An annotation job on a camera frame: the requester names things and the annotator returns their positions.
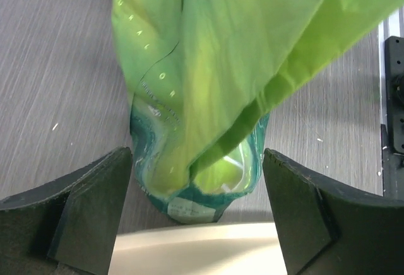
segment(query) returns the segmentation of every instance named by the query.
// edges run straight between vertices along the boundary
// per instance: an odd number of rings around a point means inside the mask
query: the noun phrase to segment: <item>green fabric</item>
[[[167,123],[155,127],[165,153],[147,182],[167,197],[198,181],[198,173],[246,139],[261,116],[404,0],[113,3],[129,102],[160,106],[156,112]]]

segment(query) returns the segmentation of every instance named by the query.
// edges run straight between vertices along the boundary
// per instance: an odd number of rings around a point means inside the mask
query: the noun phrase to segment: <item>wood grain surface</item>
[[[111,0],[0,0],[0,198],[130,146]],[[379,77],[371,33],[271,115],[266,145],[381,194]],[[221,221],[263,221],[263,180]],[[132,179],[121,232],[173,225]]]

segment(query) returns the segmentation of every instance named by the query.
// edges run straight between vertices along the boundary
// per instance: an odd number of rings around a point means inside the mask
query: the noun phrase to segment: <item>beige surface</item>
[[[109,275],[286,275],[274,223],[188,226],[117,237]]]
[[[110,39],[111,0],[1,1],[0,197],[6,197],[131,140],[124,81]],[[372,33],[273,112],[267,145],[380,194],[377,96]],[[262,180],[222,221],[269,219]],[[121,232],[168,225],[132,181]]]

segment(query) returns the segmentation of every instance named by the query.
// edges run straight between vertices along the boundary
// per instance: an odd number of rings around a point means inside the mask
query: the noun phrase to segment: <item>white label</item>
[[[170,201],[167,207],[167,214],[180,223],[211,223],[215,212],[215,209],[179,197]]]
[[[150,110],[150,112],[154,115],[154,116],[158,116],[158,117],[160,117],[160,116],[162,116],[162,114],[161,114],[161,112],[159,111],[159,109],[156,109],[156,108],[154,108],[154,107],[152,107],[152,106],[147,106],[148,108],[149,108],[149,110]]]

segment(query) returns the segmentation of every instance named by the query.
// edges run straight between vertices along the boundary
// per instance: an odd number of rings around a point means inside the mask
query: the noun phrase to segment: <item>black metal bracket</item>
[[[0,274],[108,274],[132,169],[129,148],[0,201]]]
[[[401,275],[404,201],[345,185],[275,150],[263,171],[289,275]]]
[[[404,38],[384,43],[387,125],[381,126],[384,196],[404,199]]]

